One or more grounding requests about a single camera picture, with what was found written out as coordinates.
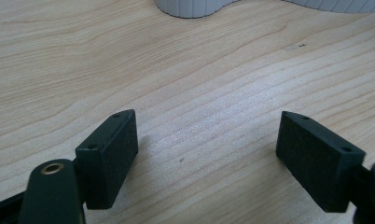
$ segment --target wood grain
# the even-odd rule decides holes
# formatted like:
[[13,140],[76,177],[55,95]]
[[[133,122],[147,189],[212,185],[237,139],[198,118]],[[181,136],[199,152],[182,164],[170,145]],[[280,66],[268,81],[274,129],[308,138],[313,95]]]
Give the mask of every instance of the wood grain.
[[0,201],[133,108],[140,152],[88,223],[351,223],[275,157],[281,111],[375,162],[375,13],[245,0],[196,20],[153,0],[0,0]]

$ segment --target white ribbed container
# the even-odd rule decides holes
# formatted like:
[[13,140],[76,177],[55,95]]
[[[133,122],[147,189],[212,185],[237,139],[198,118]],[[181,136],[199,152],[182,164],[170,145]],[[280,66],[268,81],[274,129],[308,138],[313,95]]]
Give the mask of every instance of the white ribbed container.
[[[158,8],[175,17],[199,18],[238,0],[155,0]],[[375,12],[375,0],[284,0],[300,6],[343,13]]]

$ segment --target light wood surface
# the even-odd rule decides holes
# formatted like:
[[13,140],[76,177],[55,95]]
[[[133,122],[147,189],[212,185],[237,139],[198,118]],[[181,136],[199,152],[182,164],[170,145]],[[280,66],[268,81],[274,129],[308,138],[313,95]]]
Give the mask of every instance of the light wood surface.
[[0,201],[135,109],[139,154],[88,223],[351,223],[275,156],[281,111],[375,162],[375,14],[243,0],[183,20],[153,0],[0,0]]

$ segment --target dark spot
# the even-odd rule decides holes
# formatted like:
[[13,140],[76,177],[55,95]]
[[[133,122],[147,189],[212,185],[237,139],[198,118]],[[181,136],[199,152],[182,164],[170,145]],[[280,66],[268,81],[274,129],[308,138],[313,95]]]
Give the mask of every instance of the dark spot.
[[350,147],[342,147],[341,149],[346,151],[346,152],[352,152],[353,151]]

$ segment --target small hole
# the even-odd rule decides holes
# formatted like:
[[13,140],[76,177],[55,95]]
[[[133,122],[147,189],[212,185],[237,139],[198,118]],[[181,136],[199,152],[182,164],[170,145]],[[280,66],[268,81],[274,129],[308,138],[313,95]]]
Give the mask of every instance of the small hole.
[[45,166],[42,169],[41,173],[43,175],[52,175],[52,174],[56,174],[57,172],[61,171],[62,168],[63,168],[62,163],[52,163],[50,165]]
[[88,145],[88,149],[97,149],[97,148],[98,148],[97,144]]
[[353,151],[349,147],[342,147],[341,149],[344,150],[344,151],[346,151],[346,152],[352,152]]

